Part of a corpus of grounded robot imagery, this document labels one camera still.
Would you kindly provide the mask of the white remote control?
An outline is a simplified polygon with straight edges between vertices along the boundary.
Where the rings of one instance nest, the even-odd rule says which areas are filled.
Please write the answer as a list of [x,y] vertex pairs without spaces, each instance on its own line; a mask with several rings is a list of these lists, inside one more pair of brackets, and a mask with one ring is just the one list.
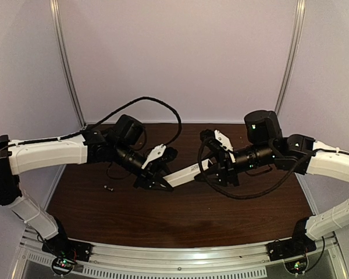
[[195,163],[189,167],[178,170],[172,174],[164,176],[164,180],[170,184],[172,188],[194,181],[195,176],[200,174],[200,167]]

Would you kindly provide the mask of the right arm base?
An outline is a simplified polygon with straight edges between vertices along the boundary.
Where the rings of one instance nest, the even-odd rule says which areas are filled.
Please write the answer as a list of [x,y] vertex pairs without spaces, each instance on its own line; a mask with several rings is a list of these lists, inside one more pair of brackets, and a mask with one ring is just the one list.
[[311,240],[277,239],[266,244],[266,249],[271,262],[282,260],[286,271],[298,276],[309,269],[308,253],[316,251],[316,244]]

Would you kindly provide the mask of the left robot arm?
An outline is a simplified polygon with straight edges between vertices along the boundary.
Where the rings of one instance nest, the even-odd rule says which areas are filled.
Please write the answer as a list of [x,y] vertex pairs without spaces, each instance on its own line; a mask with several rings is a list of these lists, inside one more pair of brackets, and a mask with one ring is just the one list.
[[134,187],[173,187],[164,179],[177,150],[161,144],[147,156],[132,147],[145,133],[137,119],[122,115],[106,130],[83,130],[75,136],[31,141],[10,140],[0,136],[0,205],[7,206],[32,226],[56,256],[71,257],[73,245],[60,221],[48,214],[19,187],[19,175],[26,171],[66,164],[116,163],[137,177]]

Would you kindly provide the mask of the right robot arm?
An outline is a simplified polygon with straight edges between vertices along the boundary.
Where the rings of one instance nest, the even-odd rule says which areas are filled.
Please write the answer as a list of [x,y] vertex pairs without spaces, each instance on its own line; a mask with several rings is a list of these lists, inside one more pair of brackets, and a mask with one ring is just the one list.
[[[238,201],[257,199],[277,190],[293,173],[326,176],[349,183],[349,152],[301,134],[284,137],[277,114],[272,110],[253,111],[245,116],[244,123],[250,145],[236,151],[226,136],[209,129],[200,133],[198,176],[216,192]],[[233,195],[223,189],[228,184],[238,185],[239,173],[268,165],[285,171],[275,185],[249,195]],[[348,225],[349,198],[320,215],[297,221],[289,240],[269,246],[272,253],[279,249],[311,251],[315,241]]]

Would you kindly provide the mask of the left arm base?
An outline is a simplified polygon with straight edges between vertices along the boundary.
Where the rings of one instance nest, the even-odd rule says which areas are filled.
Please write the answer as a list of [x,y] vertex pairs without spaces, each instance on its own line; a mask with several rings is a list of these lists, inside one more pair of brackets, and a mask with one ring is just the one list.
[[66,249],[59,249],[49,241],[41,241],[41,243],[42,251],[55,257],[51,261],[51,269],[60,277],[76,271],[81,263],[89,262],[91,256],[92,244],[88,242],[69,240]]

